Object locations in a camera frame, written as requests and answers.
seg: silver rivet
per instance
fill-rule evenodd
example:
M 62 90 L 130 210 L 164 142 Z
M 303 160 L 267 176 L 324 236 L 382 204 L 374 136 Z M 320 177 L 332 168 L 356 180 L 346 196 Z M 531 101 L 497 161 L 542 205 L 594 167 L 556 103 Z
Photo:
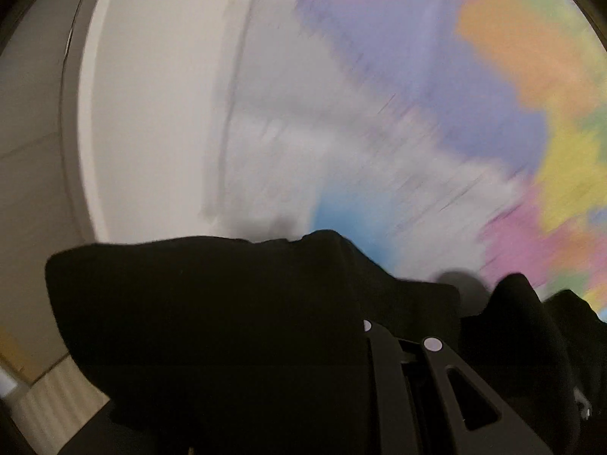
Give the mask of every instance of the silver rivet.
M 428 337 L 424 340 L 424 347 L 432 352 L 438 352 L 442 349 L 442 342 L 434 337 Z

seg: black cloth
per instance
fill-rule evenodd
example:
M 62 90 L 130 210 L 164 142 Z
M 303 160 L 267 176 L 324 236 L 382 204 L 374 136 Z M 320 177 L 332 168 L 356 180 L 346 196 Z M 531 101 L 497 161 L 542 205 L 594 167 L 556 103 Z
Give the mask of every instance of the black cloth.
M 442 338 L 555 454 L 577 443 L 568 346 L 522 275 L 460 320 L 454 287 L 396 279 L 320 231 L 95 244 L 52 257 L 46 278 L 78 366 L 121 422 L 175 450 L 372 453 L 363 318 Z

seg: purple map region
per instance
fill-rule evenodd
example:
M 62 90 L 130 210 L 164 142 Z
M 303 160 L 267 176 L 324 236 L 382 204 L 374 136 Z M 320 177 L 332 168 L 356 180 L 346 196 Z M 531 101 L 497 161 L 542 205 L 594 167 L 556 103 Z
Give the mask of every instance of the purple map region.
M 304 25 L 327 36 L 363 82 L 393 94 L 396 111 L 434 115 L 440 145 L 533 174 L 546 117 L 523 108 L 513 84 L 454 32 L 462 0 L 299 0 Z

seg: triangular cutout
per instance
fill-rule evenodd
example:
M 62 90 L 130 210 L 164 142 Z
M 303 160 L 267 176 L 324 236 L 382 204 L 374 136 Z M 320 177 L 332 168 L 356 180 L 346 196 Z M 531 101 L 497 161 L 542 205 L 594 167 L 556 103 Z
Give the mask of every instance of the triangular cutout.
M 472 386 L 465 376 L 454 367 L 447 371 L 447 377 L 459 404 L 464 424 L 468 431 L 474 431 L 499 420 L 495 408 Z

